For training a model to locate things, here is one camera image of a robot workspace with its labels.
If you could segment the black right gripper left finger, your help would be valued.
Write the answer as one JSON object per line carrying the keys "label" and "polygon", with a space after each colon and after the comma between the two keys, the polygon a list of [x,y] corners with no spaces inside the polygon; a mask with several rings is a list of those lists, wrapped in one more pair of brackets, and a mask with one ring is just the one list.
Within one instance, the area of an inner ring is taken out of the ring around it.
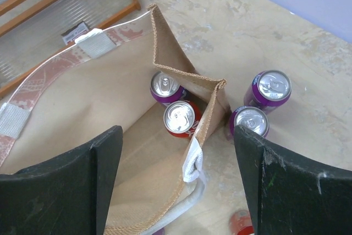
{"label": "black right gripper left finger", "polygon": [[47,161],[1,175],[1,234],[103,234],[123,146],[115,125]]}

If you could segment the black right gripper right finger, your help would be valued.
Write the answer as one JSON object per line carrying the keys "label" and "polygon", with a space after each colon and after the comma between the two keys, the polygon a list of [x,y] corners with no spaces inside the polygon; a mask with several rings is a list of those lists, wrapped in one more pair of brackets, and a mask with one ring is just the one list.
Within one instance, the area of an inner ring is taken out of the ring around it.
{"label": "black right gripper right finger", "polygon": [[234,147],[255,234],[351,234],[351,171],[242,125],[234,128]]}

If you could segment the brown canvas tote bag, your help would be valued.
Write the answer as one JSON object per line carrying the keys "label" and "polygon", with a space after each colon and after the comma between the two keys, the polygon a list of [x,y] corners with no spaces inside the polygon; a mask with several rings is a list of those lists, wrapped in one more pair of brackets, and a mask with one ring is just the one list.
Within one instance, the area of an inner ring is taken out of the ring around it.
{"label": "brown canvas tote bag", "polygon": [[[186,88],[202,117],[190,138],[163,123],[150,93],[161,71]],[[152,234],[193,207],[206,179],[202,146],[229,105],[226,81],[201,75],[159,7],[111,28],[93,29],[37,67],[1,107],[1,175],[47,161],[115,125],[122,154],[103,234]]]}

